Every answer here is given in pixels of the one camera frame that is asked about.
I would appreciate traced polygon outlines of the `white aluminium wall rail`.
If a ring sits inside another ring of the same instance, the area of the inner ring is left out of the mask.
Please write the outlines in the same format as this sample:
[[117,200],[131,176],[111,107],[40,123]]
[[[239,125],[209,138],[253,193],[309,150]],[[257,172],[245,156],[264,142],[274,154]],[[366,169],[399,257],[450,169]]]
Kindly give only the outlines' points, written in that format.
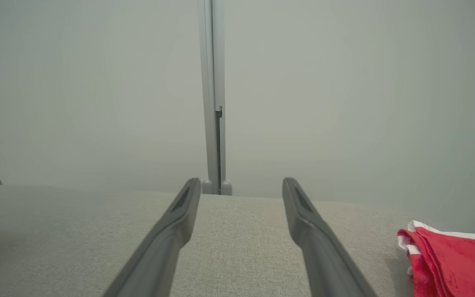
[[226,177],[224,0],[197,0],[208,179],[205,194],[232,195]]

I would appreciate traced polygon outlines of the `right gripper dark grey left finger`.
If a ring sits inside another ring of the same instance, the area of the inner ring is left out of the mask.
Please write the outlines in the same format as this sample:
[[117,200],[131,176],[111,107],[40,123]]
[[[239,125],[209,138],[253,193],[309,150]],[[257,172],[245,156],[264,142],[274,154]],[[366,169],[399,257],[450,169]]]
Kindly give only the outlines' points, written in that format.
[[169,297],[180,250],[192,237],[201,193],[199,178],[186,181],[103,297]]

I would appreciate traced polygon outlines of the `red and white clothing pile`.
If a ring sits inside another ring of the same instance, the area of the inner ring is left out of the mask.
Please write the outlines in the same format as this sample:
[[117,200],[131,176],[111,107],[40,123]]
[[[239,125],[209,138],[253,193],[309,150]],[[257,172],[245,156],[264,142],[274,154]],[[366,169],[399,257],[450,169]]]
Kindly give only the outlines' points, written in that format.
[[475,233],[443,232],[413,220],[397,239],[411,263],[414,297],[475,297]]

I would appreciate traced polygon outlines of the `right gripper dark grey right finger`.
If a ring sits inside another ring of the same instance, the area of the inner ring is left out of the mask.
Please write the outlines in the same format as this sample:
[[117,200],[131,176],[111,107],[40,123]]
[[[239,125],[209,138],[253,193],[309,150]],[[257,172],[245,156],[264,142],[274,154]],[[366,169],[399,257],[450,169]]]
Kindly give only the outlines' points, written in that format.
[[282,197],[290,236],[302,251],[311,296],[377,297],[296,179],[283,179]]

